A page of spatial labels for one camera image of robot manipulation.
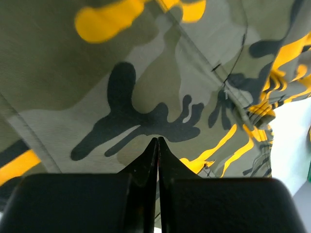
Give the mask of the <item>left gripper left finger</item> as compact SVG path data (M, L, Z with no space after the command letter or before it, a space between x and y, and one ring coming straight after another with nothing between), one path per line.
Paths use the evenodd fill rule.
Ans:
M0 221L3 233L151 233L157 139L116 174L36 174L24 178Z

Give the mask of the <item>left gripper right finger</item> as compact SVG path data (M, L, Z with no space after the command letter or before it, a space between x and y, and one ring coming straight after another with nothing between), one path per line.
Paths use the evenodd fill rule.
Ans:
M303 233L286 186L271 178L201 178L158 139L164 233Z

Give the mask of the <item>camouflage yellow green trousers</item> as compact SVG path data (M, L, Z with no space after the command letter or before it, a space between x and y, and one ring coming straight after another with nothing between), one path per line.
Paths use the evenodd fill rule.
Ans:
M203 178L271 177L275 109L310 95L308 0L3 0L0 207L157 136Z

